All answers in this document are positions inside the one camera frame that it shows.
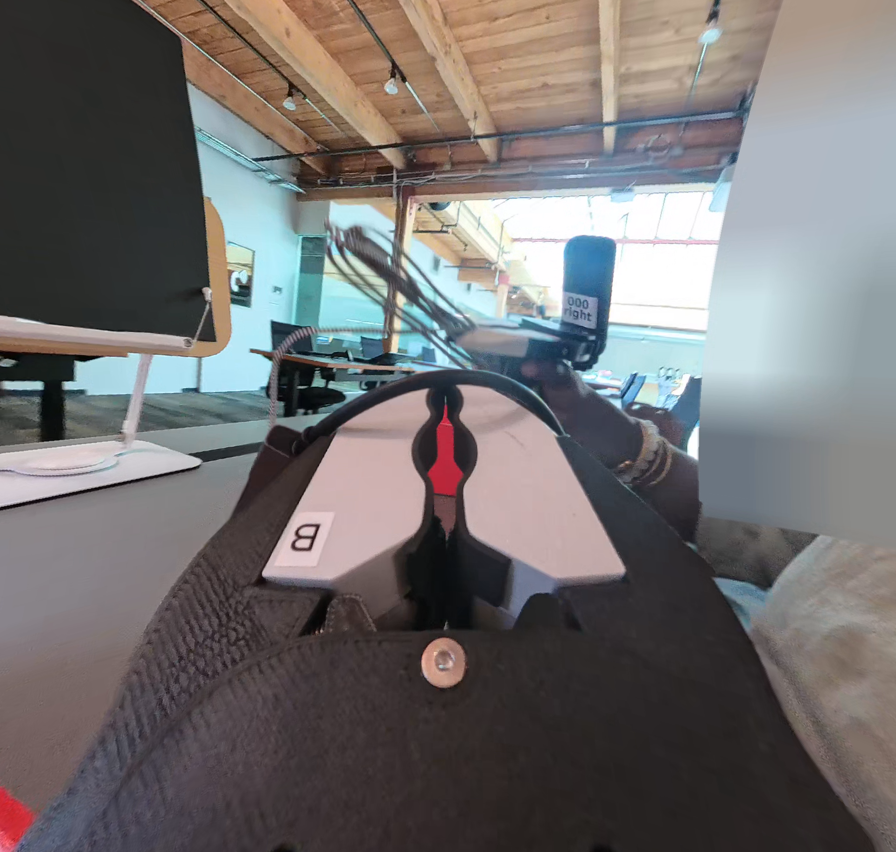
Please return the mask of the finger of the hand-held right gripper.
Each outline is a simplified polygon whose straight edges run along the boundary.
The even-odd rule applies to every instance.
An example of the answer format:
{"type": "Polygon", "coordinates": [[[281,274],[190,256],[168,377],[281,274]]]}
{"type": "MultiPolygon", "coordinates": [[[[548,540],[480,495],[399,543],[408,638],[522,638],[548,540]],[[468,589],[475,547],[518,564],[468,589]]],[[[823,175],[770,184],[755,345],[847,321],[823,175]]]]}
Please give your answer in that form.
{"type": "Polygon", "coordinates": [[[456,335],[456,346],[470,357],[493,356],[515,360],[562,358],[562,340],[558,336],[520,325],[476,325],[456,335]]]}

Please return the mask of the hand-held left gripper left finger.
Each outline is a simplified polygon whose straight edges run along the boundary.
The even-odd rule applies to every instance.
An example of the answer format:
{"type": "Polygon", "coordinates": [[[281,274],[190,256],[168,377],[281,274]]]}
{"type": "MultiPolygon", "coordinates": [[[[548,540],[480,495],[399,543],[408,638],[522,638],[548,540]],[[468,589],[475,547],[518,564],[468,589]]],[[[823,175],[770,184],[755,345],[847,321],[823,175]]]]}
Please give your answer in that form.
{"type": "Polygon", "coordinates": [[[412,588],[433,518],[431,389],[386,399],[308,443],[264,492],[286,517],[261,576],[302,588],[412,588]]]}

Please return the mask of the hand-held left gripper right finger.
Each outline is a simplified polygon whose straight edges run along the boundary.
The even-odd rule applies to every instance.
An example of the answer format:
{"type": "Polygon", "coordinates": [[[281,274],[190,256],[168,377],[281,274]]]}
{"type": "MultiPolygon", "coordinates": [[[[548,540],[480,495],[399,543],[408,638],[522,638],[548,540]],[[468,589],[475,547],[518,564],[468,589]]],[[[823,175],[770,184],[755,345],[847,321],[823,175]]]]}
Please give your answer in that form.
{"type": "Polygon", "coordinates": [[[471,450],[454,527],[474,599],[519,613],[537,594],[617,582],[625,566],[559,436],[496,390],[464,385],[455,441],[471,450]]]}

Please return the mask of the person's right forearm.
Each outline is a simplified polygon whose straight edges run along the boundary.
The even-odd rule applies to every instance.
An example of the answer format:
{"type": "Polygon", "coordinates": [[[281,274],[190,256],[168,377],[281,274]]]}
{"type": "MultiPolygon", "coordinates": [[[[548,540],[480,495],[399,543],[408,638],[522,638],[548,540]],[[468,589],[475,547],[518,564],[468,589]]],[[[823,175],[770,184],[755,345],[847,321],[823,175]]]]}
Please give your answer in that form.
{"type": "Polygon", "coordinates": [[[687,544],[695,545],[700,499],[697,460],[687,453],[690,432],[665,409],[634,403],[626,413],[641,422],[651,422],[663,439],[653,467],[633,482],[633,490],[687,544]]]}

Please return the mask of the person's right hand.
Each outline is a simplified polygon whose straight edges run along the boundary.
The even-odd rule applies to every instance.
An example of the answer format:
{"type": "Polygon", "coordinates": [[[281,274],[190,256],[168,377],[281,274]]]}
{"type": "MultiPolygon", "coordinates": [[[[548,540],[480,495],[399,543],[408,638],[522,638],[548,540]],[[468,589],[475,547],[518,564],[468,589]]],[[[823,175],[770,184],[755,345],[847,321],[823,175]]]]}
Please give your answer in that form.
{"type": "Polygon", "coordinates": [[[568,434],[604,466],[616,468],[641,453],[641,425],[615,407],[562,362],[525,361],[521,375],[534,387],[568,434]]]}

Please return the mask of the wooden office desk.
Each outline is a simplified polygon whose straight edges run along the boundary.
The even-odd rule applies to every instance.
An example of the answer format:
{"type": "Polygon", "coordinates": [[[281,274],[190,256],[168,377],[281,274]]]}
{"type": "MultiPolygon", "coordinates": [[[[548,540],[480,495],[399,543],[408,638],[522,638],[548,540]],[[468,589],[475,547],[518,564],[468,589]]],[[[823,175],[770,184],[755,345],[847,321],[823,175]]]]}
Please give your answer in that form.
{"type": "MultiPolygon", "coordinates": [[[[370,364],[365,361],[352,360],[346,354],[302,353],[298,355],[289,355],[284,353],[281,356],[279,368],[280,364],[284,362],[307,364],[323,368],[328,367],[332,369],[335,372],[335,379],[330,383],[330,387],[335,389],[338,389],[334,387],[334,383],[340,380],[340,374],[347,374],[349,376],[349,381],[358,382],[362,391],[372,390],[377,385],[384,384],[390,380],[405,378],[414,373],[421,373],[423,371],[423,367],[420,365],[409,363],[399,363],[397,365],[370,364]]],[[[269,377],[263,386],[263,391],[265,391],[266,397],[274,408],[282,407],[284,415],[283,404],[276,401],[278,373],[279,371],[275,372],[274,369],[271,368],[269,377]]],[[[346,401],[344,403],[346,403],[347,394],[342,390],[340,391],[345,394],[346,401]]]]}

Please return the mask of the black office chair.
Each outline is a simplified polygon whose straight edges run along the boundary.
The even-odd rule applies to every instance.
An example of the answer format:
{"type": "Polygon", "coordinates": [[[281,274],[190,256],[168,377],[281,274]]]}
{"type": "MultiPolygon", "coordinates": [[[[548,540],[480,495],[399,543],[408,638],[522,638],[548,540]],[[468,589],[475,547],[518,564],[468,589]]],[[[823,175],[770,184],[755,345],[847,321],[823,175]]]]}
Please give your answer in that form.
{"type": "MultiPolygon", "coordinates": [[[[316,332],[309,327],[271,321],[272,351],[289,341],[286,354],[315,353],[315,335],[316,332]]],[[[330,387],[334,379],[335,372],[328,367],[281,363],[276,401],[283,404],[286,417],[293,417],[298,413],[314,415],[321,409],[341,405],[346,401],[346,396],[340,390],[330,387]]]]}

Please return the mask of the wooden board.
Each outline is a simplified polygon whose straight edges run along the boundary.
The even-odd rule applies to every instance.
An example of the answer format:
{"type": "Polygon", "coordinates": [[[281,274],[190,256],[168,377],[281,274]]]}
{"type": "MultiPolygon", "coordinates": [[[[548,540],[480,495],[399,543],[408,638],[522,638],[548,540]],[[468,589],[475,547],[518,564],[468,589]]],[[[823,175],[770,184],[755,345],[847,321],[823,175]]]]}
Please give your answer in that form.
{"type": "Polygon", "coordinates": [[[215,340],[196,342],[194,351],[196,357],[200,358],[222,352],[230,342],[232,331],[226,234],[211,199],[203,199],[210,278],[210,311],[207,320],[213,322],[215,340]]]}

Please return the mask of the round white charging disc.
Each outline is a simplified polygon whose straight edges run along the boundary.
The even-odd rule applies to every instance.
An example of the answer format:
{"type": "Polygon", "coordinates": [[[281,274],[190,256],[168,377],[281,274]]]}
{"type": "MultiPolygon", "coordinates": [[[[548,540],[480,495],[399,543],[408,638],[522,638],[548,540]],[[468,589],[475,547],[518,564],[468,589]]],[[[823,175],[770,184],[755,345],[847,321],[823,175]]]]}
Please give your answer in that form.
{"type": "Polygon", "coordinates": [[[115,465],[118,454],[99,445],[68,445],[2,455],[2,472],[58,477],[98,472],[115,465]]]}

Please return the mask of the person's beige trousers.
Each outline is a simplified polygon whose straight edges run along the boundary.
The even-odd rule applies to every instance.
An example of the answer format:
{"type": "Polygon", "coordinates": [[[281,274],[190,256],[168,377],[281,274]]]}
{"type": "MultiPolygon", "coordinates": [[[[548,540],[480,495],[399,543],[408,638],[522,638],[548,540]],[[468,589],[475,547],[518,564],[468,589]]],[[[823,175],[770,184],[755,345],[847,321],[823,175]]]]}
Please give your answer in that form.
{"type": "Polygon", "coordinates": [[[696,550],[876,850],[895,848],[895,552],[700,517],[696,550]]]}

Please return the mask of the black display panel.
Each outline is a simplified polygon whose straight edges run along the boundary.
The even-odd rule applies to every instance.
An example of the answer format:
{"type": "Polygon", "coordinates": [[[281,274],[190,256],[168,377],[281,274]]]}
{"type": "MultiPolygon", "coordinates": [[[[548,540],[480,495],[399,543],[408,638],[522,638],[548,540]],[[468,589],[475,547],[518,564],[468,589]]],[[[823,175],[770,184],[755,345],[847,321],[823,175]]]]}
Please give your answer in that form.
{"type": "Polygon", "coordinates": [[[2,0],[2,317],[216,340],[182,42],[132,0],[2,0]]]}

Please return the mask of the wooden support post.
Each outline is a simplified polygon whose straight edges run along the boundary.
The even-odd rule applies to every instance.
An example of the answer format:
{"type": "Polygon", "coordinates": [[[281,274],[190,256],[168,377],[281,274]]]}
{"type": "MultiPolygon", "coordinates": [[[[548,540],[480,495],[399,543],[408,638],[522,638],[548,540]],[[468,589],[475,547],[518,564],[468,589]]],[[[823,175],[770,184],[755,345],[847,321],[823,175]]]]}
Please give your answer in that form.
{"type": "Polygon", "coordinates": [[[416,190],[409,185],[401,185],[395,195],[394,230],[389,258],[391,278],[386,286],[384,353],[397,353],[399,349],[400,315],[407,286],[407,259],[417,210],[416,190]]]}

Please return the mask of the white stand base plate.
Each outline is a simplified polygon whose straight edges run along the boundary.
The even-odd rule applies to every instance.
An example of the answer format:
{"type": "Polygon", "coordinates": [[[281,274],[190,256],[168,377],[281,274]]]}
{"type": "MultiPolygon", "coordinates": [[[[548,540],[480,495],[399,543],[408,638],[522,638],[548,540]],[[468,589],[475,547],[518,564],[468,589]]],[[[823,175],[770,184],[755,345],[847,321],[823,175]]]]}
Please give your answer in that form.
{"type": "MultiPolygon", "coordinates": [[[[179,474],[202,465],[199,458],[173,451],[154,443],[134,441],[129,444],[117,440],[94,443],[63,444],[41,447],[34,451],[68,445],[99,445],[115,451],[115,465],[83,475],[58,477],[30,477],[1,471],[1,509],[10,509],[33,502],[52,500],[112,486],[127,485],[154,477],[179,474]]],[[[2,455],[19,451],[7,451],[2,455]]]]}

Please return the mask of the framed wall picture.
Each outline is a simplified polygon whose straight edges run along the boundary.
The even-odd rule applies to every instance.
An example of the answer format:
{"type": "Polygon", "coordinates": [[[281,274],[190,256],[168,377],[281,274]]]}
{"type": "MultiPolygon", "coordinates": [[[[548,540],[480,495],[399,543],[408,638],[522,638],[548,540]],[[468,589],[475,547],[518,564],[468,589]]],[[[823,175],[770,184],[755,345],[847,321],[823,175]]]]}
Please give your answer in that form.
{"type": "Polygon", "coordinates": [[[230,302],[233,306],[251,308],[255,251],[228,241],[226,255],[230,302]]]}

